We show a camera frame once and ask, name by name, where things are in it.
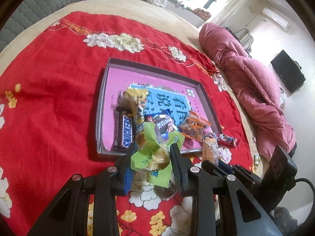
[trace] power cord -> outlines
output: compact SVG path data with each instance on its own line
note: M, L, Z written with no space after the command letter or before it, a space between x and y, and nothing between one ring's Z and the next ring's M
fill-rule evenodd
M313 225L314 220L315 220L315 187L312 184L312 182L308 180L307 178L296 179L295 183L297 182L305 182L311 187L313 191L313 205L312 205L310 214L308 215L305 222L301 224L300 227L290 236L307 236L310 233L311 226Z

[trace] metal screw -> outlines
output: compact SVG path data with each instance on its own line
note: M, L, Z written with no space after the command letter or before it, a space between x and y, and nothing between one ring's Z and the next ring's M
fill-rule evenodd
M198 173L200 171L200 168L198 168L198 167L191 167L190 171L193 172L193 173Z
M81 179L81 175L79 175L79 174L75 174L72 176L73 181L79 181L80 179Z
M235 181L236 177L234 175L227 175L226 178L229 180L229 181Z
M107 169L107 171L110 172L110 173L114 173L114 172L117 171L117 168L116 168L115 166L111 166L111 167L109 167L109 168Z

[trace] beige wrapper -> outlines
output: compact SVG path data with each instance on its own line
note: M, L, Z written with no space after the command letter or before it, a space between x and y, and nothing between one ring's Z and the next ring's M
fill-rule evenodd
M202 148L202 161L209 160L213 164L219 164L219 148L215 138L206 137Z

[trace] gray padded wall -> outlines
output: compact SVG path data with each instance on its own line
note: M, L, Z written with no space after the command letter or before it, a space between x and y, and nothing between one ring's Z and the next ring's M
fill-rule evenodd
M0 31L0 52L23 30L76 1L80 0L24 0Z

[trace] rolled pink blanket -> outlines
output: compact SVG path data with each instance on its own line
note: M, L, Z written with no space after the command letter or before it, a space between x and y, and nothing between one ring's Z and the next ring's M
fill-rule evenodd
M251 118L259 153L270 159L276 145L289 153L296 138L279 106L281 92L274 74L248 57L241 44L218 25L205 24L199 33L199 43L224 71L238 101Z

